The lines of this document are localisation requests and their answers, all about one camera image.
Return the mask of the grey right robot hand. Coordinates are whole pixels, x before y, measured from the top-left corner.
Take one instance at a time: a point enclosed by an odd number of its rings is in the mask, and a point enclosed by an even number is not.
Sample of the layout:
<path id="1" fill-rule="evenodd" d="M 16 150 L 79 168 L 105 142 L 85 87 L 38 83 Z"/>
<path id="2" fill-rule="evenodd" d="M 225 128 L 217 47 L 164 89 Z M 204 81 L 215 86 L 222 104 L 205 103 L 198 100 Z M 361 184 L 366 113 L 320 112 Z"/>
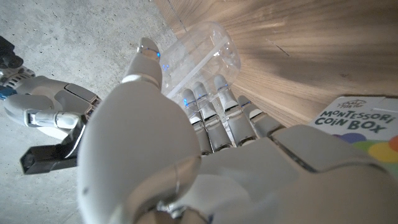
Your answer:
<path id="1" fill-rule="evenodd" d="M 90 118 L 101 98 L 79 85 L 45 76 L 1 76 L 4 110 L 13 122 L 55 139 L 63 139 L 79 116 Z"/>

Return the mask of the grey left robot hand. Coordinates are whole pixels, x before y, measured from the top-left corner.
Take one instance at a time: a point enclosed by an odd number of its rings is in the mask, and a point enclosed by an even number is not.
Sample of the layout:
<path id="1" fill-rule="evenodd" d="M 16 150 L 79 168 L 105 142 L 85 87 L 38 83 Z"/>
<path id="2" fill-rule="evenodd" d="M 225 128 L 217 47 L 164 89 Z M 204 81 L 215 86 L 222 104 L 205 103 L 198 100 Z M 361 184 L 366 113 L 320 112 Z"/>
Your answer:
<path id="1" fill-rule="evenodd" d="M 143 38 L 81 139 L 78 201 L 87 223 L 396 223 L 397 179 L 365 152 L 252 106 L 237 146 L 204 155 L 203 133 L 161 92 Z"/>

